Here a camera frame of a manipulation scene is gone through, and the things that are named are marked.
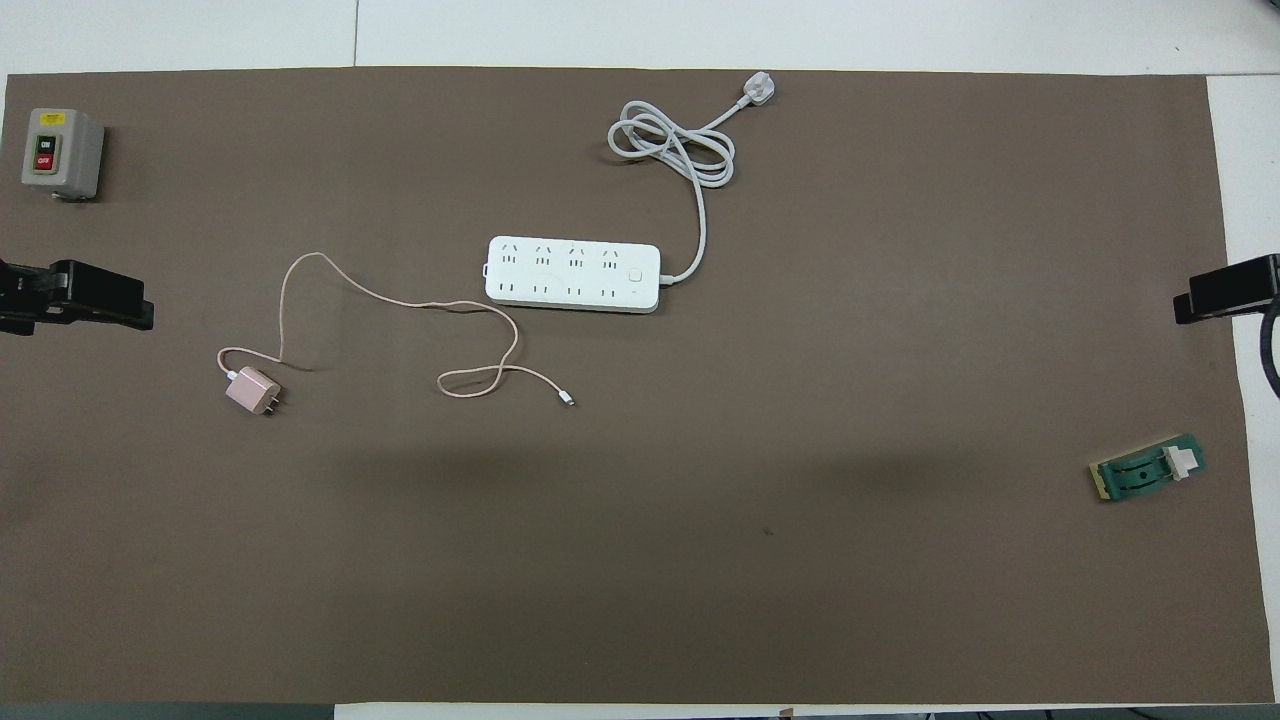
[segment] white power strip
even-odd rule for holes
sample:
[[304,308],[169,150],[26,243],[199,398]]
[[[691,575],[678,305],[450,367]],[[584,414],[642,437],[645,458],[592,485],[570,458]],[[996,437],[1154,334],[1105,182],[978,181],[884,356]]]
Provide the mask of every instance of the white power strip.
[[484,291],[502,305],[653,313],[659,264],[653,245],[502,234],[489,241]]

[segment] power cord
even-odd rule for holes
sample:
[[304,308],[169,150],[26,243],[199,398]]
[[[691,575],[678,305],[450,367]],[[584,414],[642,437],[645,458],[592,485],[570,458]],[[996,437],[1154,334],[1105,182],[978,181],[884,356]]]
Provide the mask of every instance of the power cord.
[[[375,300],[381,300],[383,302],[389,302],[392,305],[398,305],[401,307],[436,309],[436,310],[445,310],[448,313],[488,311],[497,314],[503,320],[507,320],[507,324],[511,325],[511,333],[512,333],[511,346],[507,347],[507,351],[502,354],[502,357],[498,360],[498,363],[493,365],[480,365],[477,368],[465,368],[461,370],[449,370],[445,373],[440,373],[435,378],[435,387],[439,388],[442,393],[449,397],[458,397],[458,398],[480,397],[483,395],[489,395],[490,392],[498,388],[498,384],[502,382],[503,373],[516,370],[521,373],[527,373],[543,380],[544,383],[550,386],[552,389],[556,391],[556,393],[559,396],[561,401],[564,402],[564,405],[573,405],[573,397],[570,393],[564,392],[563,388],[556,384],[556,382],[548,378],[547,375],[539,373],[538,370],[525,368],[522,365],[512,365],[511,363],[507,363],[511,355],[516,351],[516,347],[520,345],[520,327],[516,325],[516,320],[511,319],[511,315],[503,313],[502,310],[494,307],[493,305],[485,305],[484,302],[475,302],[471,300],[452,300],[447,302],[406,302],[403,300],[387,297],[385,295],[374,292],[367,287],[360,284],[355,279],[352,279],[351,275],[348,275],[342,268],[338,266],[337,263],[334,263],[324,252],[307,252],[300,256],[297,260],[294,260],[292,265],[289,265],[289,269],[284,273],[284,281],[280,282],[280,304],[278,315],[280,346],[279,350],[276,350],[275,355],[268,355],[265,352],[259,352],[257,350],[251,350],[248,347],[238,347],[238,346],[229,346],[218,351],[216,356],[218,368],[221,369],[221,372],[227,375],[229,380],[232,380],[232,384],[227,389],[227,395],[230,396],[237,402],[239,402],[242,406],[244,406],[246,410],[253,414],[271,414],[276,404],[276,393],[280,391],[280,386],[253,368],[243,368],[239,372],[232,370],[230,368],[227,366],[225,357],[230,352],[244,352],[247,355],[261,357],[262,360],[276,363],[279,365],[285,364],[284,363],[284,295],[289,287],[289,278],[293,275],[293,270],[296,270],[297,266],[308,258],[323,259],[339,275],[342,275],[342,279],[351,283],[356,290],[364,292],[365,295]],[[458,378],[462,375],[472,375],[488,372],[494,373],[493,380],[488,384],[488,387],[475,392],[454,392],[444,386],[444,382],[449,378]]]
[[[769,97],[773,97],[774,90],[776,86],[769,73],[755,73],[742,86],[742,97],[739,97],[737,102],[721,117],[698,129],[681,127],[666,113],[644,100],[632,100],[623,105],[618,122],[609,127],[607,140],[609,149],[616,154],[628,160],[653,158],[694,184],[694,199],[698,201],[698,254],[694,255],[694,261],[684,273],[659,275],[659,284],[676,284],[694,274],[694,270],[701,264],[703,254],[707,251],[707,205],[703,201],[703,188],[723,187],[733,177],[733,154],[736,151],[733,141],[717,131],[716,127],[748,105],[763,105]],[[618,145],[618,133],[622,133],[628,147]],[[719,159],[714,163],[696,161],[689,156],[686,145],[705,150]]]
[[1262,314],[1262,374],[1267,377],[1271,392],[1280,397],[1280,374],[1276,373],[1276,356],[1271,348],[1271,334],[1275,332],[1276,318],[1280,316],[1280,295],[1271,299]]

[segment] brown mat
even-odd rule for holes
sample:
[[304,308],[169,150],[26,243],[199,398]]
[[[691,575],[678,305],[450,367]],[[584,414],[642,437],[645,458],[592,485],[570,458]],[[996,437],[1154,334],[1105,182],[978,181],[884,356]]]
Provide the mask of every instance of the brown mat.
[[[687,183],[612,160],[631,97],[696,124],[748,73],[325,69],[14,77],[4,258],[140,277],[156,328],[0,337],[9,701],[1271,701],[1194,77],[778,73],[654,315],[289,300],[325,250],[483,297],[502,233],[695,246]],[[101,200],[18,184],[32,106],[109,127]],[[248,361],[247,357],[234,357]],[[1085,465],[1178,432],[1132,502]]]

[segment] white table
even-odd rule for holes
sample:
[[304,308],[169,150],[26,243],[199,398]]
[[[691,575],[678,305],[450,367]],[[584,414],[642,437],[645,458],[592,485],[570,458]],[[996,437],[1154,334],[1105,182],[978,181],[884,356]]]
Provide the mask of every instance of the white table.
[[[1280,10],[1263,0],[0,0],[0,78],[343,65],[1206,74],[1228,258],[1280,250]],[[1260,316],[1231,322],[1280,687],[1280,401],[1258,365]],[[780,710],[412,703],[339,706],[338,717],[723,717]]]

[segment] white connector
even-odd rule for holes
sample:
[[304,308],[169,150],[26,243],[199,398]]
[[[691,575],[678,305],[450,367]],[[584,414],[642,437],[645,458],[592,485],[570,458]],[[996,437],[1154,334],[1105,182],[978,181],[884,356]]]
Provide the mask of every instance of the white connector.
[[769,77],[769,73],[760,70],[746,79],[742,94],[751,101],[751,105],[764,105],[769,97],[773,97],[777,88],[778,86]]
[[1165,455],[1165,462],[1174,471],[1175,480],[1185,480],[1190,477],[1192,470],[1199,468],[1199,461],[1196,460],[1196,454],[1190,450],[1178,447],[1176,445],[1170,445],[1161,450]]
[[266,377],[255,368],[244,366],[241,372],[228,370],[227,379],[232,384],[227,386],[227,397],[234,400],[255,415],[271,415],[280,402],[276,396],[280,393],[280,383]]

